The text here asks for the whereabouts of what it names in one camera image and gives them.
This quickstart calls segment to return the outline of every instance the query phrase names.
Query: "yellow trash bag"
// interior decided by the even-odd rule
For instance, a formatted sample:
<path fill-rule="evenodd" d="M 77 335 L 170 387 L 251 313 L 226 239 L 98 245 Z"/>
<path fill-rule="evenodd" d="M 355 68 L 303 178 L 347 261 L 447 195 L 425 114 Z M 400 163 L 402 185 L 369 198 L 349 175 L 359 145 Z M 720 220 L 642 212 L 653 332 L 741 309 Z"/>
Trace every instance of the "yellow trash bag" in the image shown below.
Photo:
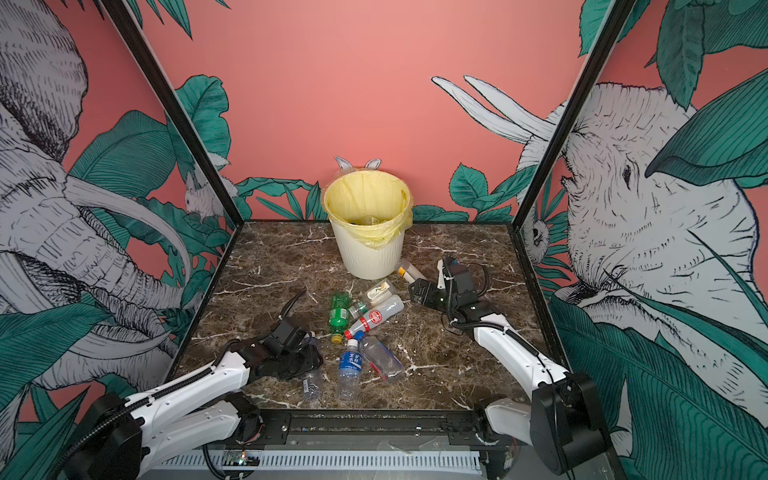
<path fill-rule="evenodd" d="M 323 189 L 331 223 L 368 248 L 379 250 L 413 225 L 408 185 L 379 170 L 352 170 Z"/>

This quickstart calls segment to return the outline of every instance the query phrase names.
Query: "bottle with red cap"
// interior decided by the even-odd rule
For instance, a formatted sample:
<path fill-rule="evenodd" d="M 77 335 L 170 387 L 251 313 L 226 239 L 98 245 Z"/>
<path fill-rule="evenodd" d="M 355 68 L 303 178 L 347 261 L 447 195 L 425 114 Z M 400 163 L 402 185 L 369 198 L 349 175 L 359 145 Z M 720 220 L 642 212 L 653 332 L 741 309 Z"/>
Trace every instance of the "bottle with red cap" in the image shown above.
<path fill-rule="evenodd" d="M 384 323 L 392 315 L 401 312 L 405 308 L 402 299 L 398 295 L 391 295 L 373 310 L 366 312 L 359 320 L 354 322 L 349 330 L 344 332 L 347 339 L 355 337 L 355 333 L 368 332 Z"/>

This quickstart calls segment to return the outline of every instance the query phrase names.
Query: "blue label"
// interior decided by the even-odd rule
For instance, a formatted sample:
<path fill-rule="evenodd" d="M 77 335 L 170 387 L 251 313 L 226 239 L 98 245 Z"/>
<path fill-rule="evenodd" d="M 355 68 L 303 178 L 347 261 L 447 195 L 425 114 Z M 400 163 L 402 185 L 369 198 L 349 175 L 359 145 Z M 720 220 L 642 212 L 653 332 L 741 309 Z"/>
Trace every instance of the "blue label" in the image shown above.
<path fill-rule="evenodd" d="M 362 355 L 357 352 L 344 352 L 339 359 L 339 370 L 355 369 L 358 372 L 362 370 Z"/>

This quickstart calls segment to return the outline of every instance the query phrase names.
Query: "elephant tusk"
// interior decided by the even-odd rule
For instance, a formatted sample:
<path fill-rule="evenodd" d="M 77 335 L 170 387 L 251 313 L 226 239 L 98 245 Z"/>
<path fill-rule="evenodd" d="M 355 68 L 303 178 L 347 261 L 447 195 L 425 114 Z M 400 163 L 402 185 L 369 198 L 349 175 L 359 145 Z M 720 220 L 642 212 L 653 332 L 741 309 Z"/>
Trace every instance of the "elephant tusk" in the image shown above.
<path fill-rule="evenodd" d="M 432 77 L 432 81 L 445 90 L 447 94 L 451 95 L 470 117 L 474 118 L 476 122 L 491 132 L 523 145 L 531 140 L 533 135 L 531 132 L 483 107 L 470 94 L 450 81 L 440 77 Z"/>
<path fill-rule="evenodd" d="M 493 85 L 484 82 L 478 78 L 465 75 L 464 79 L 475 90 L 478 91 L 482 97 L 493 105 L 496 110 L 506 116 L 509 120 L 512 120 L 517 125 L 523 127 L 526 131 L 531 132 L 537 137 L 549 141 L 554 135 L 555 124 L 542 120 L 531 112 L 525 110 L 518 102 L 508 97 L 503 91 L 494 87 Z"/>
<path fill-rule="evenodd" d="M 21 313 L 37 313 L 54 307 L 32 283 L 22 262 L 11 252 L 0 252 L 0 296 Z"/>
<path fill-rule="evenodd" d="M 69 351 L 89 359 L 124 359 L 149 352 L 158 347 L 169 335 L 170 332 L 166 332 L 153 339 L 141 342 L 121 342 L 94 332 L 88 332 L 83 338 L 75 342 L 73 346 L 69 347 Z"/>
<path fill-rule="evenodd" d="M 121 195 L 105 190 L 104 188 L 89 184 L 87 181 L 72 177 L 71 175 L 67 176 L 64 196 L 67 200 L 79 207 L 104 208 L 115 212 L 116 214 L 122 214 L 126 217 L 144 222 L 157 230 L 161 235 L 166 237 L 179 252 L 181 259 L 184 262 L 185 282 L 189 281 L 192 268 L 190 264 L 190 256 L 187 252 L 187 248 L 184 246 L 184 242 L 181 240 L 181 237 L 179 237 L 176 230 L 154 212 L 129 198 L 122 197 Z"/>

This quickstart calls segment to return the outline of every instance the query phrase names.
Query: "wall mural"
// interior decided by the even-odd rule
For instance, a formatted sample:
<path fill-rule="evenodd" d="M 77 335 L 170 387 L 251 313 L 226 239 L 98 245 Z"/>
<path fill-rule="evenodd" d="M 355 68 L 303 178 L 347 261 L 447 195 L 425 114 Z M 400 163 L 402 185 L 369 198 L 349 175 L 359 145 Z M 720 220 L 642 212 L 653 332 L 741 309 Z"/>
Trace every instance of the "wall mural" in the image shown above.
<path fill-rule="evenodd" d="M 582 51 L 609 4 L 584 3 Z M 664 86 L 596 85 L 526 218 L 541 290 L 573 367 L 598 384 L 629 478 L 768 478 L 768 306 L 747 195 L 768 183 L 768 70 L 691 105 L 714 73 L 704 58 L 768 47 L 767 25 L 768 2 L 670 1 L 646 65 Z M 537 164 L 561 110 L 540 119 L 467 81 L 506 118 L 437 83 L 525 142 L 518 172 Z"/>
<path fill-rule="evenodd" d="M 0 466 L 2 478 L 37 479 L 86 407 L 87 390 L 61 408 L 51 391 L 99 382 L 125 396 L 162 383 L 233 224 L 218 200 L 203 216 L 151 196 L 176 167 L 195 166 L 173 125 L 140 111 L 65 171 L 86 64 L 42 0 L 2 0 L 0 18 Z M 217 82 L 195 77 L 179 91 L 199 121 L 217 122 Z M 226 157 L 220 127 L 201 132 Z M 159 244 L 172 273 L 142 271 L 131 241 Z M 20 415 L 29 402 L 37 421 Z"/>

